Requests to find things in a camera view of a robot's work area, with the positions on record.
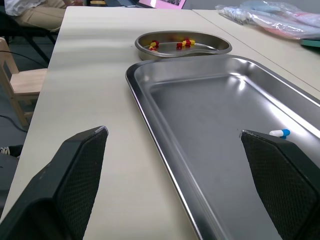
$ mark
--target white table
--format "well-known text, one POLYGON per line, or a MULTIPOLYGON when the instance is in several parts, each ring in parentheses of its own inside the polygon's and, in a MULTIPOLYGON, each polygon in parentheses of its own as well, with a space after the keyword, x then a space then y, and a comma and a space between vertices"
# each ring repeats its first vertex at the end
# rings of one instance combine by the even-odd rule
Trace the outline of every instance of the white table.
POLYGON ((127 68, 140 61, 135 39, 165 30, 225 38, 232 54, 260 62, 320 97, 316 89, 194 11, 68 7, 2 218, 64 140, 105 125, 109 137, 84 239, 196 239, 125 79, 127 68))

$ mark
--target pink object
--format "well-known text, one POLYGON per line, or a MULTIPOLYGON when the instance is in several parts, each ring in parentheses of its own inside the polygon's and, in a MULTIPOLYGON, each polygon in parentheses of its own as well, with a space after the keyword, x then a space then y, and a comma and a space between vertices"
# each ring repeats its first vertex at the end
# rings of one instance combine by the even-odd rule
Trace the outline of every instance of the pink object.
POLYGON ((139 0, 140 4, 145 4, 156 9, 182 9, 185 2, 186 0, 180 0, 179 5, 175 5, 168 3, 165 0, 139 0))

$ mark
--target wooden chair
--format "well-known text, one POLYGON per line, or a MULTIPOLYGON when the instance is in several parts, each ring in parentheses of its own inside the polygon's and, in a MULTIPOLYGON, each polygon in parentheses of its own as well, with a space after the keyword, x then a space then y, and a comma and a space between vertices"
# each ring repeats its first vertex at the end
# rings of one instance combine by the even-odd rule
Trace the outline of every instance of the wooden chair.
POLYGON ((38 98, 47 74, 47 68, 19 72, 12 54, 1 51, 10 51, 6 40, 2 37, 0 37, 0 84, 9 96, 10 103, 21 125, 28 126, 27 118, 31 117, 33 112, 24 112, 19 101, 30 104, 30 100, 38 98), (5 71, 5 64, 11 73, 11 79, 5 71))

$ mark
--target stainless steel tray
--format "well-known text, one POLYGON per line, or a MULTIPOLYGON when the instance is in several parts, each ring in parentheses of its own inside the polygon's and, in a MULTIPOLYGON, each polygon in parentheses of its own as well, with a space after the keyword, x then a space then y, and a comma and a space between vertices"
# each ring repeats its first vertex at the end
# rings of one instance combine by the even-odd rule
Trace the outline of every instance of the stainless steel tray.
POLYGON ((144 61, 126 77, 198 237, 281 240, 239 134, 288 128, 320 167, 320 101, 233 55, 144 61))
POLYGON ((226 54, 232 50, 231 44, 211 34, 196 31, 156 31, 141 35, 135 40, 142 60, 156 60, 162 58, 177 58, 197 55, 226 54), (195 40, 195 45, 177 49, 177 43, 186 38, 195 40), (150 51, 153 40, 159 41, 157 52, 150 51))

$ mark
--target tray rim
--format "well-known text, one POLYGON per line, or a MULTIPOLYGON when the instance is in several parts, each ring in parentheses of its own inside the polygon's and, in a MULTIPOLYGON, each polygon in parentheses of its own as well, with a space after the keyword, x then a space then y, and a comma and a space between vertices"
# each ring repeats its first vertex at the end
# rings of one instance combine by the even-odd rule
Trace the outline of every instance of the tray rim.
MULTIPOLYGON (((193 211, 190 209, 190 206, 188 206, 188 203, 186 201, 186 198, 184 196, 183 191, 181 190, 178 181, 172 171, 172 168, 170 166, 169 160, 166 158, 164 151, 161 148, 161 144, 159 143, 159 140, 157 139, 157 134, 155 133, 155 130, 152 128, 152 125, 150 123, 150 121, 148 120, 145 110, 142 107, 142 104, 140 103, 140 99, 138 95, 143 95, 143 91, 140 89, 138 82, 136 81, 136 78, 134 76, 135 71, 140 68, 143 65, 146 64, 150 64, 150 63, 156 63, 156 62, 172 62, 172 61, 189 61, 192 58, 235 58, 235 59, 241 59, 241 60, 245 60, 248 62, 251 62, 253 64, 255 64, 256 66, 260 67, 261 69, 263 69, 264 71, 270 73, 271 75, 273 75, 275 78, 277 78, 277 80, 279 80, 280 82, 283 82, 284 84, 286 84, 289 88, 293 89, 294 91, 296 91, 297 93, 300 93, 301 95, 305 96, 308 100, 310 100, 310 102, 313 102, 313 104, 317 104, 320 106, 320 99, 312 96, 311 94, 307 93, 306 91, 304 91, 303 89, 301 89, 300 87, 296 86, 295 84, 293 84, 292 82, 288 81, 287 79, 285 79, 284 77, 280 76, 279 74, 275 73, 274 71, 272 71, 271 69, 265 67, 264 65, 262 65, 261 63, 254 61, 250 58, 247 57, 243 57, 243 56, 238 56, 238 55, 232 55, 232 54, 223 54, 223 55, 207 55, 207 56, 189 56, 189 57, 180 57, 180 58, 164 58, 164 59, 157 59, 157 60, 145 60, 142 62, 138 62, 133 64, 132 66, 130 66, 126 73, 125 73, 125 77, 127 80, 127 83, 129 85, 129 88, 131 90, 131 93, 135 99, 136 104, 138 105, 138 108, 142 114, 142 117, 144 119, 144 122, 146 123, 148 130, 152 136, 152 139, 155 143, 155 146, 162 158, 162 161, 165 165, 165 168, 167 169, 169 176, 171 178, 171 180, 173 181, 173 185, 175 187, 175 189, 177 190, 178 196, 182 201, 183 207, 186 210, 187 216, 189 217, 191 224, 195 230, 195 233, 198 237, 198 239, 203 240, 203 230, 199 229, 199 226, 193 216, 193 211)), ((215 234, 214 235, 216 237, 217 240, 227 240, 229 239, 226 235, 226 233, 223 231, 223 229, 219 229, 219 231, 217 231, 217 229, 215 229, 215 234)))
POLYGON ((229 52, 232 51, 232 45, 229 41, 225 40, 224 38, 217 36, 217 35, 213 35, 213 34, 209 34, 209 33, 205 33, 205 32, 200 32, 200 31, 182 31, 182 30, 170 30, 170 31, 153 31, 153 32, 148 32, 145 34, 140 35, 135 41, 134 41, 134 45, 135 47, 145 53, 145 54, 149 54, 151 56, 155 56, 155 57, 159 57, 159 58, 178 58, 178 57, 183 57, 183 56, 188 56, 191 54, 210 54, 210 55, 220 55, 220 54, 227 54, 229 52), (151 35, 151 34, 161 34, 161 33, 196 33, 196 34, 203 34, 203 35, 208 35, 208 36, 212 36, 212 37, 216 37, 219 38, 223 41, 225 41, 227 44, 229 44, 229 47, 223 50, 207 50, 207 49, 203 49, 203 50, 188 50, 188 51, 183 51, 183 52, 179 52, 179 53, 163 53, 163 52, 155 52, 155 51, 150 51, 148 49, 145 49, 140 43, 140 38, 147 36, 147 35, 151 35))

